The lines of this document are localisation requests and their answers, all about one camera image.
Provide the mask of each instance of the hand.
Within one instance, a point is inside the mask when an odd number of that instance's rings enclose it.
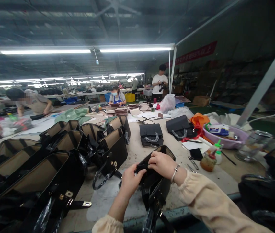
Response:
[[[49,110],[48,110],[48,109],[45,109],[45,110],[43,111],[43,114],[44,114],[44,115],[49,114]]]
[[[157,151],[151,154],[151,158],[148,161],[148,168],[154,169],[164,178],[169,180],[172,179],[176,166],[176,162],[170,156]]]
[[[122,184],[119,193],[122,193],[124,198],[130,199],[132,197],[134,192],[137,190],[143,175],[146,173],[146,169],[143,169],[135,176],[134,171],[136,170],[136,167],[137,163],[130,166],[122,175]]]

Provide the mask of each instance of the ceiling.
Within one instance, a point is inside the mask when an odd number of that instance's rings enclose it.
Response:
[[[175,43],[233,1],[0,0],[0,46]],[[0,55],[0,80],[145,72],[162,53]]]

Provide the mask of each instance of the black pants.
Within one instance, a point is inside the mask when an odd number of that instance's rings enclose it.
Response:
[[[162,100],[162,94],[152,94],[151,100],[154,101],[154,98],[157,98],[157,102]]]

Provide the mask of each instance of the ceiling fan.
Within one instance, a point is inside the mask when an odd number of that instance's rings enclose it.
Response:
[[[116,19],[117,19],[117,23],[118,25],[120,25],[120,19],[119,19],[119,13],[118,13],[118,9],[121,8],[123,10],[129,11],[131,13],[140,15],[141,12],[138,12],[130,7],[127,7],[123,4],[121,4],[122,2],[124,2],[125,0],[106,0],[108,2],[110,2],[110,5],[105,7],[103,10],[101,10],[100,12],[95,14],[95,17],[100,16],[101,14],[105,13],[106,11],[108,11],[110,8],[114,8],[115,13],[116,13]]]

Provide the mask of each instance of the apron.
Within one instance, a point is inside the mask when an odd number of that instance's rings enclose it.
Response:
[[[118,93],[118,96],[119,96],[119,100],[116,101],[116,100],[115,100],[115,99],[116,99],[116,96],[114,95],[114,104],[118,104],[118,103],[122,102],[119,93]]]
[[[35,103],[28,104],[28,103],[23,103],[24,106],[29,107],[31,110],[33,110],[35,115],[43,114],[43,111],[47,107],[47,103],[41,102],[36,95],[32,95],[32,100],[36,100]],[[50,107],[49,111],[51,112],[54,109],[53,106]]]

